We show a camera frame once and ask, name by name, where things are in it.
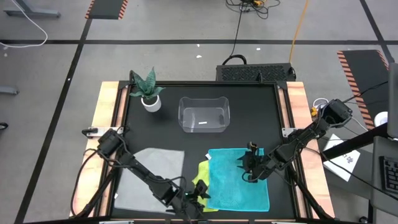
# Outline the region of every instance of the white paper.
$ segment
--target white paper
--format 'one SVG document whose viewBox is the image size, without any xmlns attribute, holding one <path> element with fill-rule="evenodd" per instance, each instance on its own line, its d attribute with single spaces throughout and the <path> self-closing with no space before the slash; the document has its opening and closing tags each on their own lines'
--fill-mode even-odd
<svg viewBox="0 0 398 224">
<path fill-rule="evenodd" d="M 332 134 L 330 137 L 330 140 L 328 141 L 328 143 L 325 146 L 325 150 L 328 150 L 329 148 L 331 148 L 335 145 L 338 145 L 342 142 L 343 142 L 343 140 L 341 140 L 335 134 Z M 359 153 L 357 150 L 353 150 L 347 154 L 344 154 L 342 156 L 331 159 L 331 161 L 333 161 L 335 164 L 337 164 L 341 167 L 344 167 L 346 170 L 353 172 L 355 165 L 359 159 L 360 154 L 361 153 Z M 349 181 L 349 178 L 351 177 L 351 174 L 347 173 L 345 170 L 339 168 L 338 166 L 332 164 L 329 161 L 324 162 L 323 166 L 347 182 Z"/>
</svg>

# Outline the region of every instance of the wooden table frame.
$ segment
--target wooden table frame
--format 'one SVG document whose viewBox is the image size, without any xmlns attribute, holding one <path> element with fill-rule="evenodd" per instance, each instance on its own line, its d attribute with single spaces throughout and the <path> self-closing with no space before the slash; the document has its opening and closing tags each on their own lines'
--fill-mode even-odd
<svg viewBox="0 0 398 224">
<path fill-rule="evenodd" d="M 119 82 L 103 82 L 99 91 L 98 101 L 94 113 L 92 126 L 96 127 L 110 127 L 112 123 L 115 126 L 120 126 L 123 123 L 124 105 L 126 103 L 127 88 L 121 89 L 121 94 L 118 95 Z M 287 83 L 287 99 L 290 104 L 286 105 L 285 95 L 282 89 L 279 90 L 280 105 L 282 109 L 282 116 L 284 118 L 285 127 L 290 127 L 288 116 L 288 107 L 291 109 L 294 125 L 296 128 L 307 127 L 311 122 L 311 116 L 307 103 L 307 96 L 305 94 L 304 85 L 302 82 L 288 82 Z M 86 149 L 96 149 L 98 138 L 89 139 Z M 309 142 L 308 147 L 318 150 L 316 140 Z M 88 151 L 83 157 L 83 161 L 91 154 Z M 326 183 L 325 173 L 323 171 L 323 164 L 321 157 L 314 152 L 303 150 L 301 153 L 302 167 L 307 183 L 307 188 L 322 206 L 324 211 L 330 216 L 334 217 L 333 206 L 330 200 L 330 194 Z M 76 194 L 73 199 L 73 208 L 76 213 L 81 211 L 87 202 L 92 198 L 95 191 L 98 189 L 101 173 L 103 171 L 103 160 L 98 156 L 93 156 L 81 172 Z M 97 212 L 99 216 L 107 214 L 107 206 L 110 194 L 110 185 L 103 194 L 100 210 Z M 300 216 L 307 217 L 306 206 L 303 195 L 298 187 L 296 187 L 298 207 Z M 312 215 L 317 218 L 317 215 L 312 210 Z"/>
</svg>

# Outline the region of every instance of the clear plastic bin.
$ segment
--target clear plastic bin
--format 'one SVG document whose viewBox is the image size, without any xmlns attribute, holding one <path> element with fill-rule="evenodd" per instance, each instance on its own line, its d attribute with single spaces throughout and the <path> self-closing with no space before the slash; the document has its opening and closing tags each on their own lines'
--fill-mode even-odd
<svg viewBox="0 0 398 224">
<path fill-rule="evenodd" d="M 183 97 L 178 106 L 178 122 L 186 133 L 221 133 L 229 125 L 229 102 Z"/>
</svg>

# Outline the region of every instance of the potted plant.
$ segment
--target potted plant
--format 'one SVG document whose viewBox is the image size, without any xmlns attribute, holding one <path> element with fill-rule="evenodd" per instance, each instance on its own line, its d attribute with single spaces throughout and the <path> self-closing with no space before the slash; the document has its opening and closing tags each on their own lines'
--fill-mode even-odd
<svg viewBox="0 0 398 224">
<path fill-rule="evenodd" d="M 147 111 L 158 111 L 160 109 L 160 106 L 162 106 L 159 93 L 164 88 L 155 87 L 156 76 L 154 68 L 152 67 L 152 70 L 149 72 L 145 80 L 143 80 L 137 73 L 132 70 L 130 71 L 130 77 L 132 77 L 132 81 L 136 83 L 138 89 L 136 93 L 130 93 L 130 96 L 140 96 L 141 103 L 142 105 L 144 105 L 144 108 Z"/>
</svg>

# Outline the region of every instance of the yellow cloth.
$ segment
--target yellow cloth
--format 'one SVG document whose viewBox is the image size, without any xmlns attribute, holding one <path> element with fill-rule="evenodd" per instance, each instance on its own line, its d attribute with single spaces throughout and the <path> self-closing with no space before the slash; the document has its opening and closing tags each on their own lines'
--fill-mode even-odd
<svg viewBox="0 0 398 224">
<path fill-rule="evenodd" d="M 209 186 L 209 161 L 203 161 L 199 163 L 198 166 L 198 175 L 192 180 L 193 184 L 197 184 L 199 180 L 203 180 L 204 183 Z M 198 197 L 198 202 L 204 205 L 203 212 L 217 212 L 218 209 L 206 208 L 207 206 L 207 198 Z"/>
</svg>

